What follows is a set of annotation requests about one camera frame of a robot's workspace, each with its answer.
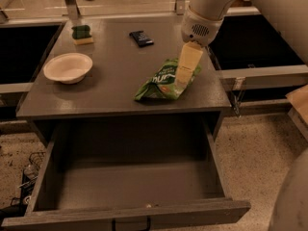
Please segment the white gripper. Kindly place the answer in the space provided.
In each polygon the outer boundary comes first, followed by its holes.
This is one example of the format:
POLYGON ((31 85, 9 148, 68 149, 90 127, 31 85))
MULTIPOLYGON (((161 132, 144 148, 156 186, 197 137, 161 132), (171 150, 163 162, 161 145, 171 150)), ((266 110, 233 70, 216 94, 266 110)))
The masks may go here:
POLYGON ((202 47, 209 45, 218 33, 223 20, 210 20, 188 8, 181 24, 182 40, 186 42, 181 50, 175 83, 187 85, 203 55, 202 47))

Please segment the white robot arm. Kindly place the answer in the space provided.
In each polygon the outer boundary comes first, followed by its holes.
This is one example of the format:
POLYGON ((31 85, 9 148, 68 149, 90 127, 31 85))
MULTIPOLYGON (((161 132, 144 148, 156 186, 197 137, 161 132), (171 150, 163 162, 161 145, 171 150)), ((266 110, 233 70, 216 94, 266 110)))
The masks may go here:
MULTIPOLYGON (((182 39, 210 44, 235 0, 191 0, 181 25, 182 39)), ((250 0, 282 38, 308 61, 308 0, 250 0)), ((308 231, 308 150, 293 162, 276 198, 269 231, 308 231)))

